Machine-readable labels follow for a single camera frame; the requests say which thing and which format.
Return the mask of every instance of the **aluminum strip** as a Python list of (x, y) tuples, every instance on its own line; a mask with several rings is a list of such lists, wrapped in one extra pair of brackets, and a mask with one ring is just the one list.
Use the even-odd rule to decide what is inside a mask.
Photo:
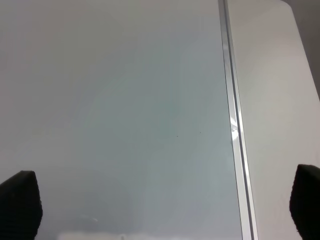
[(242, 239), (258, 240), (254, 201), (242, 122), (234, 48), (232, 44), (233, 41), (228, 11), (228, 0), (218, 0), (218, 3)]

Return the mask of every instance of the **black object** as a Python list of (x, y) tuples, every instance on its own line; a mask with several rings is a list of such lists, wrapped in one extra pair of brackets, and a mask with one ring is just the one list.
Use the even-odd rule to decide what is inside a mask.
[(320, 169), (298, 165), (290, 198), (290, 212), (303, 240), (320, 239)]
[(0, 240), (34, 240), (42, 216), (34, 171), (20, 171), (0, 185)]

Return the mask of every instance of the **glass panel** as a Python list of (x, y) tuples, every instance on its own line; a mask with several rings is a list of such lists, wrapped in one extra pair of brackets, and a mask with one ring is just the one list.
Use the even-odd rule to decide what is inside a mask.
[(39, 240), (242, 239), (217, 0), (0, 9), (0, 180), (35, 171)]

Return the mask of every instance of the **metal frame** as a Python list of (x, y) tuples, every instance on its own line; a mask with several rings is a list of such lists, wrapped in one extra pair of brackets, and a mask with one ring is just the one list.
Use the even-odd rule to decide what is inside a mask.
[(238, 91), (234, 48), (231, 36), (228, 0), (218, 0), (218, 4), (242, 239), (258, 240), (254, 201), (251, 190), (247, 150)]

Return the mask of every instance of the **white surface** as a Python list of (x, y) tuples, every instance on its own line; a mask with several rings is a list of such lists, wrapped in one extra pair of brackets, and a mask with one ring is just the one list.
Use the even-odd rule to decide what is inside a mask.
[(39, 240), (241, 239), (216, 0), (0, 1), (0, 182)]
[(298, 164), (320, 166), (320, 103), (290, 7), (228, 0), (259, 240), (300, 240), (289, 212)]

